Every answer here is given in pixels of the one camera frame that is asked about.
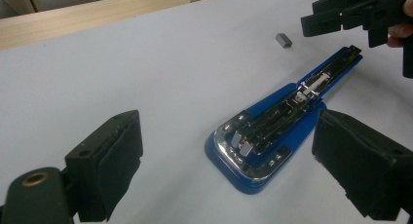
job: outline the finger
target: finger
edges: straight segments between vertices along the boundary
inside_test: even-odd
[[[394,37],[406,38],[413,34],[413,24],[409,22],[401,23],[389,27],[389,34]]]
[[[402,47],[403,42],[400,38],[396,38],[394,36],[389,37],[388,42],[387,42],[389,47],[392,48],[397,48],[397,47]]]
[[[410,17],[413,17],[413,0],[406,0],[403,5],[403,11]]]

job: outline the white table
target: white table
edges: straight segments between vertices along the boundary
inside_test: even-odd
[[[64,168],[63,157],[109,117],[138,109],[144,156],[110,223],[376,223],[314,159],[312,134],[252,196],[204,152],[224,121],[352,44],[364,60],[327,106],[413,149],[402,50],[369,49],[360,28],[304,38],[300,18],[314,1],[205,0],[1,51],[0,201],[13,179]],[[276,41],[280,32],[290,49]]]

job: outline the open stapler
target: open stapler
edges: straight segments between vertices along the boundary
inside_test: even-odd
[[[353,117],[321,110],[313,154],[363,216],[413,223],[413,152]]]
[[[388,41],[388,27],[413,18],[403,12],[406,0],[319,0],[313,15],[301,18],[306,37],[352,29],[362,25],[368,30],[369,47]],[[403,40],[403,76],[413,78],[413,35]]]
[[[342,48],[297,83],[284,86],[221,125],[206,154],[240,191],[260,192],[298,149],[326,108],[322,96],[361,59]]]

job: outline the stapler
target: stapler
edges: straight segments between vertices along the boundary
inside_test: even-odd
[[[241,192],[260,192],[299,148],[326,108],[322,97],[360,60],[345,47],[304,76],[218,127],[206,154]]]
[[[413,21],[403,12],[406,0],[319,0],[313,15],[301,18],[305,37],[349,30],[368,30],[369,47],[387,43],[388,27]],[[413,78],[413,35],[403,40],[403,76]]]

